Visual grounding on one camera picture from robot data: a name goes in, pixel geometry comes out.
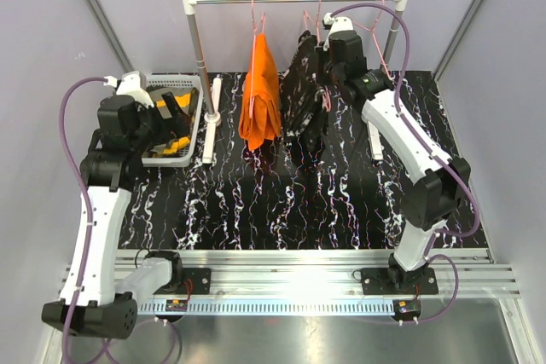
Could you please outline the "aluminium rail frame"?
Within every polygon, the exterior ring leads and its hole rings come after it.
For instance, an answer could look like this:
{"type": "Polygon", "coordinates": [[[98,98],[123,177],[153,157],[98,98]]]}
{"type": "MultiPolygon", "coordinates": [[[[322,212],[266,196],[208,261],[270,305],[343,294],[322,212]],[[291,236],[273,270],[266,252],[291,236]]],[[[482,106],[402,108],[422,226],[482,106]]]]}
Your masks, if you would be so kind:
{"type": "Polygon", "coordinates": [[[208,295],[159,294],[125,340],[54,332],[44,361],[60,363],[539,363],[520,290],[484,248],[433,249],[438,295],[364,295],[362,268],[387,250],[184,250],[210,268],[208,295]]]}

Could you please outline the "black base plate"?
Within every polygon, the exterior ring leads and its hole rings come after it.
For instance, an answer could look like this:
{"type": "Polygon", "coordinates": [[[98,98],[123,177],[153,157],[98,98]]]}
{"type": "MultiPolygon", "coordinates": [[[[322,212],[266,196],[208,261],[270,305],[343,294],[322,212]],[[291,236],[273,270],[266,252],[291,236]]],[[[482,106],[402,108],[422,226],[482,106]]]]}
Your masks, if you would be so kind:
{"type": "Polygon", "coordinates": [[[212,270],[210,268],[183,268],[182,278],[178,287],[170,286],[167,294],[208,295],[212,284],[212,270]]]}
{"type": "Polygon", "coordinates": [[[364,295],[438,295],[439,287],[434,270],[428,266],[412,272],[391,268],[362,268],[358,281],[364,295]]]}

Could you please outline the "camouflage yellow trousers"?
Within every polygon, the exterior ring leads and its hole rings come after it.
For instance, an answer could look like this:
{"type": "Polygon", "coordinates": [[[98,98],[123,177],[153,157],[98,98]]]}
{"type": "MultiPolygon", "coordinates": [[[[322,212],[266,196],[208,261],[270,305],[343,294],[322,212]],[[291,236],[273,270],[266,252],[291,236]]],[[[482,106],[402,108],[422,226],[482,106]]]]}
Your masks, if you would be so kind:
{"type": "Polygon", "coordinates": [[[183,112],[191,117],[190,134],[186,137],[171,140],[170,142],[155,146],[153,149],[146,153],[147,158],[163,158],[174,157],[183,152],[183,150],[191,143],[191,132],[193,130],[193,124],[195,121],[195,111],[197,108],[199,91],[195,87],[178,88],[178,87],[160,87],[150,86],[147,88],[152,100],[156,103],[160,114],[163,118],[170,118],[171,115],[163,115],[160,111],[161,95],[166,92],[171,92],[177,99],[178,104],[182,108],[183,112]]]}

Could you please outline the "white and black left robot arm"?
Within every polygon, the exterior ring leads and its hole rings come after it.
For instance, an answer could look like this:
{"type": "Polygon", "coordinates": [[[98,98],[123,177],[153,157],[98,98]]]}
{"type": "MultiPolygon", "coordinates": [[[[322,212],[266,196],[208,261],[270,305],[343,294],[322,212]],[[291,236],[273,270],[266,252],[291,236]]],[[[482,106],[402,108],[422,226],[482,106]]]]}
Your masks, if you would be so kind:
{"type": "Polygon", "coordinates": [[[189,129],[174,95],[167,92],[163,100],[168,117],[147,92],[110,96],[98,107],[99,126],[76,171],[82,211],[69,276],[59,300],[42,310],[43,322],[66,336],[126,339],[146,300],[183,287],[183,263],[174,251],[151,251],[125,279],[114,279],[121,225],[144,172],[142,156],[189,129]]]}

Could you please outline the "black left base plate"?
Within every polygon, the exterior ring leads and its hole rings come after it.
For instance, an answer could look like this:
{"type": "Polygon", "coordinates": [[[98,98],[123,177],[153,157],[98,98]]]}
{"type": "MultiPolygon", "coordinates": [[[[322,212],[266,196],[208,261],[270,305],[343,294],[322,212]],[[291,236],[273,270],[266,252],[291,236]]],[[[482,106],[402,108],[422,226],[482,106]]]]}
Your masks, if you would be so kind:
{"type": "Polygon", "coordinates": [[[212,284],[212,270],[210,268],[183,268],[182,278],[178,287],[170,286],[167,294],[208,295],[212,284]]]}

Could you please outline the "black and white trousers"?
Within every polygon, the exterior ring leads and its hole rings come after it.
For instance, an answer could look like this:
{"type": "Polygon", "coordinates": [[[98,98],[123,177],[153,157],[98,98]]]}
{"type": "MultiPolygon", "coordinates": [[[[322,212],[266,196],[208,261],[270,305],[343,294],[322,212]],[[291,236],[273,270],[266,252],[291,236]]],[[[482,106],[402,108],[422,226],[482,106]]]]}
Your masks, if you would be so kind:
{"type": "Polygon", "coordinates": [[[280,76],[283,137],[299,140],[310,150],[328,132],[330,94],[317,83],[317,45],[317,36],[303,31],[288,69],[280,76]]]}

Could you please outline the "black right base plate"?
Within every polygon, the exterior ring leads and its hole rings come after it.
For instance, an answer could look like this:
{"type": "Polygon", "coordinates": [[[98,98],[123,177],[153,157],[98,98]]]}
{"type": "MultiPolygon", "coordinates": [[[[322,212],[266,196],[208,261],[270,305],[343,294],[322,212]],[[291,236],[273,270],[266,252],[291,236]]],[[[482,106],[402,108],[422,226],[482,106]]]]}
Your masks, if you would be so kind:
{"type": "Polygon", "coordinates": [[[391,268],[362,268],[358,281],[364,295],[438,295],[439,287],[434,270],[428,266],[412,272],[391,268]]]}

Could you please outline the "white plastic basket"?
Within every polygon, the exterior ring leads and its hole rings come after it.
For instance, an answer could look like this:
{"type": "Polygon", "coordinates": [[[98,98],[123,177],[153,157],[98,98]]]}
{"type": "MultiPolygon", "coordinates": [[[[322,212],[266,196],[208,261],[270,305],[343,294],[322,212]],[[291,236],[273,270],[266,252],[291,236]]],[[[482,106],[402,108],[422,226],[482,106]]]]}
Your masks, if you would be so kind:
{"type": "Polygon", "coordinates": [[[164,119],[171,118],[171,114],[162,98],[162,95],[171,92],[177,104],[191,119],[189,134],[185,137],[159,145],[142,156],[145,167],[183,168],[189,165],[199,130],[201,111],[203,106],[203,92],[200,78],[197,75],[150,74],[147,76],[146,91],[153,102],[158,106],[164,119]]]}

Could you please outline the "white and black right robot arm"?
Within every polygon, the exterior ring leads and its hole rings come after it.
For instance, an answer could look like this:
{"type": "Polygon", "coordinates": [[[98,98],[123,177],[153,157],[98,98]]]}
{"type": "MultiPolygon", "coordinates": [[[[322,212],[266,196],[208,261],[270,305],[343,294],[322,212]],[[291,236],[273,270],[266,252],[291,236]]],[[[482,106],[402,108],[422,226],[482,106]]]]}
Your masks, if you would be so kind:
{"type": "Polygon", "coordinates": [[[425,285],[431,271],[427,254],[435,235],[462,203],[470,165],[434,146],[396,95],[392,80],[380,69],[368,69],[355,30],[331,31],[321,57],[322,80],[379,131],[411,180],[401,204],[404,231],[377,284],[383,292],[412,292],[425,285]]]}

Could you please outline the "orange trousers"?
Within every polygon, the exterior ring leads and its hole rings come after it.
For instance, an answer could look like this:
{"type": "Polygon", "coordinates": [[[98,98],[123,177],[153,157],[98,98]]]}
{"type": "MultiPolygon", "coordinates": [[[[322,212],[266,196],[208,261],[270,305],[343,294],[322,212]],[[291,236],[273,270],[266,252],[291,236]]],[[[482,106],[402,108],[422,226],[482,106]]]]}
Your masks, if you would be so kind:
{"type": "Polygon", "coordinates": [[[244,83],[238,130],[247,148],[254,151],[266,140],[278,137],[282,127],[279,73],[263,33],[257,38],[253,119],[249,118],[250,81],[251,61],[244,83]]]}

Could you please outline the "white and silver clothes rack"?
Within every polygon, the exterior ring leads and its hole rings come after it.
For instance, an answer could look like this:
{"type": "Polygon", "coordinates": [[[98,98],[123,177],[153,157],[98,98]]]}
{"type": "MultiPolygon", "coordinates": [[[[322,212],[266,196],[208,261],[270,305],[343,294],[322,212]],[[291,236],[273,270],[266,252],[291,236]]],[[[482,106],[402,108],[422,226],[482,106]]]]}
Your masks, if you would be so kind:
{"type": "MultiPolygon", "coordinates": [[[[206,103],[206,135],[203,145],[202,162],[210,164],[213,160],[216,129],[221,123],[218,110],[220,101],[219,80],[210,81],[206,69],[205,56],[201,46],[200,34],[195,16],[195,8],[200,4],[239,4],[239,3],[309,3],[309,2],[356,2],[356,1],[382,1],[382,0],[182,0],[184,13],[186,14],[189,33],[195,52],[195,62],[199,74],[203,97],[206,103]]],[[[394,16],[396,18],[404,13],[408,0],[387,0],[395,3],[394,16]]]]}

